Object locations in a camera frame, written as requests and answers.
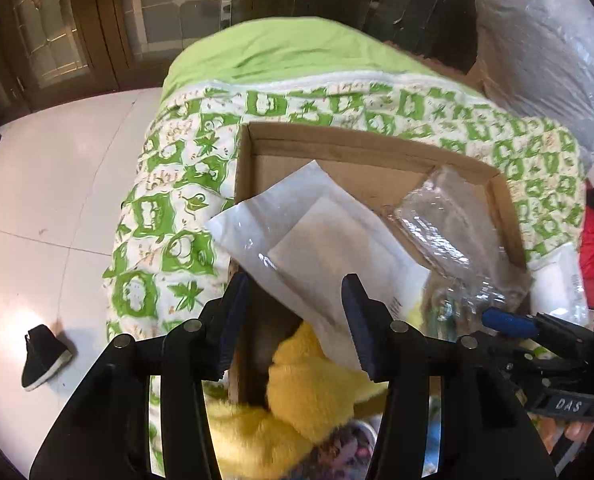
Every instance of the green and white patterned cloth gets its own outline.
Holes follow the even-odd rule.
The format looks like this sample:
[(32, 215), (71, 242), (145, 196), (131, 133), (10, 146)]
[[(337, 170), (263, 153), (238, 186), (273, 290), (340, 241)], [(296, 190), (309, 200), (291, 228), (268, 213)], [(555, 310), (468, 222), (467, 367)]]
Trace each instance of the green and white patterned cloth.
[[(527, 259), (578, 243), (583, 170), (571, 133), (518, 119), (440, 77), (353, 71), (291, 81), (194, 84), (170, 97), (147, 131), (122, 204), (108, 338), (169, 332), (221, 296), (229, 256), (203, 224), (233, 204), (240, 124), (276, 121), (368, 130), (464, 153), (504, 171)], [(158, 381), (151, 388), (154, 465), (161, 465)]]

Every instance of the silver screw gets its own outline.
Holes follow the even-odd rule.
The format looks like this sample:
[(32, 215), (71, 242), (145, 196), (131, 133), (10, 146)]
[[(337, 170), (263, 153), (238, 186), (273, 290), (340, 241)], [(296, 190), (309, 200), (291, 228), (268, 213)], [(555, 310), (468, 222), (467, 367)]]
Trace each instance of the silver screw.
[(189, 319), (184, 323), (184, 330), (186, 332), (197, 332), (201, 330), (202, 322), (199, 319)]
[(113, 339), (113, 346), (115, 348), (124, 348), (125, 346), (130, 345), (130, 343), (131, 337), (128, 334), (120, 334)]
[(477, 340), (472, 335), (462, 337), (461, 344), (470, 350), (477, 348)]
[(400, 321), (398, 319), (395, 319), (394, 321), (391, 321), (391, 330), (392, 330), (392, 332), (395, 332), (398, 334), (403, 334), (404, 332), (408, 332), (408, 323), (406, 323), (405, 321)]

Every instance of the white package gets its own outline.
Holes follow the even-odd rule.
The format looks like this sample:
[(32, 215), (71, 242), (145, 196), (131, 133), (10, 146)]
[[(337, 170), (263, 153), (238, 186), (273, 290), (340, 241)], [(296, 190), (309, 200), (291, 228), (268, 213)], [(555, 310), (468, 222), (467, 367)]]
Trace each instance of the white package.
[(205, 228), (264, 290), (313, 327), (328, 358), (349, 368), (360, 365), (341, 304), (343, 277), (356, 273), (370, 298), (404, 319), (430, 273), (315, 160)]
[(475, 0), (477, 63), (488, 98), (548, 117), (594, 161), (594, 7), (590, 0)]
[(579, 254), (568, 242), (528, 264), (532, 273), (530, 309), (586, 326), (588, 303), (579, 267)]

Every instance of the tiled floor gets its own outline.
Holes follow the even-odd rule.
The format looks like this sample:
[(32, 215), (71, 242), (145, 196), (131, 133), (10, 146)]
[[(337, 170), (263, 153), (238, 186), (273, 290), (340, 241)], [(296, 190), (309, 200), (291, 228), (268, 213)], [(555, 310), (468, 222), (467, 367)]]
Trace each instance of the tiled floor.
[[(1, 129), (0, 447), (28, 475), (59, 410), (106, 346), (101, 274), (160, 89), (69, 103)], [(76, 348), (55, 378), (20, 385), (25, 332), (45, 323)]]

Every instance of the yellow fluffy fabric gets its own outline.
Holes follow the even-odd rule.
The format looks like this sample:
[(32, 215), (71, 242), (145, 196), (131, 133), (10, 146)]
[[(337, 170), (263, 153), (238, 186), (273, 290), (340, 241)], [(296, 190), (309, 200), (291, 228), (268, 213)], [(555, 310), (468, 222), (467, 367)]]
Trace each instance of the yellow fluffy fabric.
[(305, 322), (279, 345), (268, 373), (269, 411), (221, 400), (206, 403), (223, 477), (280, 478), (347, 422), (357, 402), (387, 387), (327, 359)]

